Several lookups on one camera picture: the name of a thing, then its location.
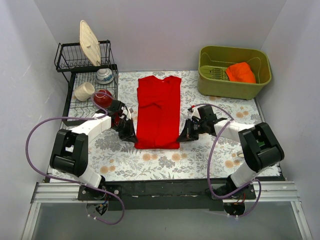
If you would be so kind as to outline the red t shirt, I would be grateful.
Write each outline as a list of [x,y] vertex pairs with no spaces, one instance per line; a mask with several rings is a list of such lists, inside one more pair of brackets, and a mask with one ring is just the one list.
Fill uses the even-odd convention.
[[177,76],[138,80],[136,149],[175,150],[180,133],[181,82]]

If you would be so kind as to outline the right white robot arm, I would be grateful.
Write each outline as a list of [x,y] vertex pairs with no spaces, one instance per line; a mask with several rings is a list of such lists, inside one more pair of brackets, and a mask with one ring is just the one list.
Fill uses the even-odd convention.
[[215,199],[237,199],[245,192],[245,187],[266,168],[272,167],[285,158],[285,153],[266,122],[242,124],[228,118],[218,118],[213,104],[196,104],[188,109],[189,115],[177,142],[192,142],[200,134],[208,134],[218,141],[220,137],[240,143],[244,163],[226,179],[224,185],[214,189],[208,178],[208,190]]

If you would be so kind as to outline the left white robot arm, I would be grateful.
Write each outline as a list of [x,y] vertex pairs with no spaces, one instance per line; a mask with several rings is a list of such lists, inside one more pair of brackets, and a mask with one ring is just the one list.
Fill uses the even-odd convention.
[[132,119],[132,108],[113,100],[107,109],[100,109],[92,116],[72,129],[61,129],[54,141],[50,167],[72,177],[80,183],[90,186],[89,194],[95,200],[106,196],[105,180],[89,166],[89,143],[107,130],[118,132],[118,137],[125,142],[138,141]]

